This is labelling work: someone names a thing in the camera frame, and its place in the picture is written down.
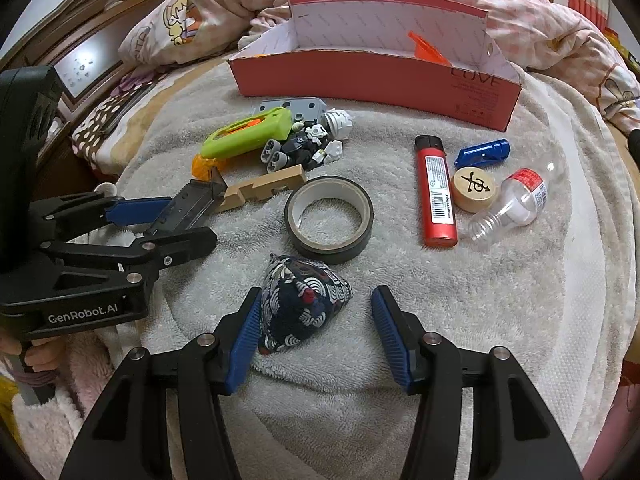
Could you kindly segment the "person left hand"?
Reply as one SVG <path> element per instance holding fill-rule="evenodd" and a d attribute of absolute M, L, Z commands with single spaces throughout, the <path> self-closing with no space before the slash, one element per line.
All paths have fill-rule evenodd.
<path fill-rule="evenodd" d="M 6 330 L 1 331 L 1 352 L 7 356 L 19 356 L 22 344 Z M 65 339 L 51 337 L 34 340 L 32 346 L 26 350 L 25 363 L 34 372 L 56 370 L 63 361 L 65 353 Z"/>

